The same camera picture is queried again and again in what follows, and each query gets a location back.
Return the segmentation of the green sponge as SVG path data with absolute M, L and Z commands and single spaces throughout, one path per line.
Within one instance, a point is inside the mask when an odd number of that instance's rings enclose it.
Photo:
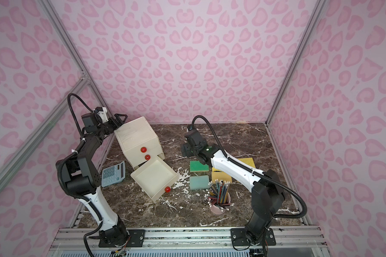
M 201 164 L 199 161 L 190 161 L 189 171 L 190 172 L 208 172 L 209 166 L 206 164 Z

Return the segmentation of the yellow porous sponge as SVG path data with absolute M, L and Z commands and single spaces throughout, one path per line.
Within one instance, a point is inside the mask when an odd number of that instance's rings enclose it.
M 222 171 L 219 170 L 219 169 L 216 169 L 216 168 L 212 167 L 212 172 L 222 172 Z

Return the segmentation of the light mint sponge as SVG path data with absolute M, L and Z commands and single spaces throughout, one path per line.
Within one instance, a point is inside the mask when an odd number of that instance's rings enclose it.
M 191 176 L 189 182 L 189 187 L 191 190 L 208 189 L 210 183 L 208 175 Z

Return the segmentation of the cream plastic drawer cabinet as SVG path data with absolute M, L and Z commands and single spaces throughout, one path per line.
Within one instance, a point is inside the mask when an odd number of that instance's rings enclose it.
M 128 162 L 129 160 L 132 162 L 132 160 L 127 157 L 127 152 L 133 147 L 148 141 L 157 142 L 161 145 L 157 134 L 145 117 L 123 124 L 114 131 L 114 134 Z

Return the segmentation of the cream bottom drawer red knob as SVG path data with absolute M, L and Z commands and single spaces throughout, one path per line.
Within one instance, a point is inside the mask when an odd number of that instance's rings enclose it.
M 132 172 L 131 177 L 153 202 L 166 192 L 165 188 L 172 187 L 179 180 L 179 174 L 158 156 Z

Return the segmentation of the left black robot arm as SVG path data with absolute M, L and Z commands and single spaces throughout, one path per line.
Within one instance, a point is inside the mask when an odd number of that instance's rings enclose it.
M 79 200 L 91 213 L 98 227 L 84 235 L 84 244 L 90 249 L 87 239 L 98 233 L 101 247 L 123 246 L 128 241 L 129 233 L 115 213 L 101 191 L 102 177 L 95 167 L 92 158 L 104 140 L 122 126 L 127 115 L 115 114 L 107 116 L 107 109 L 97 107 L 88 109 L 82 115 L 84 127 L 80 127 L 71 104 L 71 98 L 81 98 L 74 93 L 67 96 L 67 103 L 77 126 L 80 143 L 72 150 L 71 154 L 57 161 L 57 178 L 64 193 Z

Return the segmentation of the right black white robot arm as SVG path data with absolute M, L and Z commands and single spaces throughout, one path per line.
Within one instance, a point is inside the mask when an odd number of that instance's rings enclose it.
M 215 144 L 209 144 L 195 127 L 197 119 L 205 121 L 212 132 Z M 267 235 L 272 221 L 277 218 L 298 219 L 306 216 L 307 205 L 293 189 L 282 184 L 273 170 L 263 171 L 253 168 L 228 154 L 223 148 L 210 122 L 202 115 L 193 118 L 184 136 L 186 143 L 181 145 L 184 157 L 196 157 L 201 164 L 216 168 L 233 177 L 251 193 L 253 214 L 245 226 L 246 241 L 250 246 L 262 245 L 267 250 Z M 279 214 L 288 192 L 301 206 L 298 214 Z

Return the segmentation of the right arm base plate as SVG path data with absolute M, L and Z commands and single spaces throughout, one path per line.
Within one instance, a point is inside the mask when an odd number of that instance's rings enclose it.
M 272 229 L 262 229 L 259 232 L 251 232 L 245 228 L 230 229 L 232 245 L 235 247 L 247 246 L 262 246 L 264 242 L 266 246 L 276 246 L 276 239 Z

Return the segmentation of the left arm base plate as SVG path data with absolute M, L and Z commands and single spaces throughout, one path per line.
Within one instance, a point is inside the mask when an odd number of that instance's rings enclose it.
M 107 231 L 100 231 L 100 248 L 114 248 L 121 247 L 127 243 L 127 247 L 142 247 L 145 237 L 145 230 L 132 229 L 126 232 L 118 229 L 109 229 Z

